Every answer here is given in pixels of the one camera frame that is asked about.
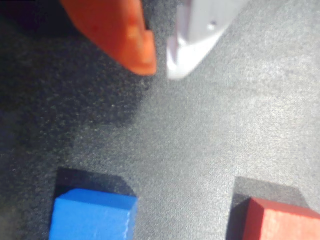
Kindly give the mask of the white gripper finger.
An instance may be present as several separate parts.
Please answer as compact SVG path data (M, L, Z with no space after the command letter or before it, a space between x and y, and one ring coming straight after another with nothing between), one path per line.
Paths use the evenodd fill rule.
M185 0L166 44L166 74L180 80L208 55L247 0Z

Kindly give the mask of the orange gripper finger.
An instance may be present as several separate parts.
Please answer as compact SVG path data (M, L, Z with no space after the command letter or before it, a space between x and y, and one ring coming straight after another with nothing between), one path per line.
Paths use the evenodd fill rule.
M141 76L156 73L156 45L140 0L62 0L74 26L108 56Z

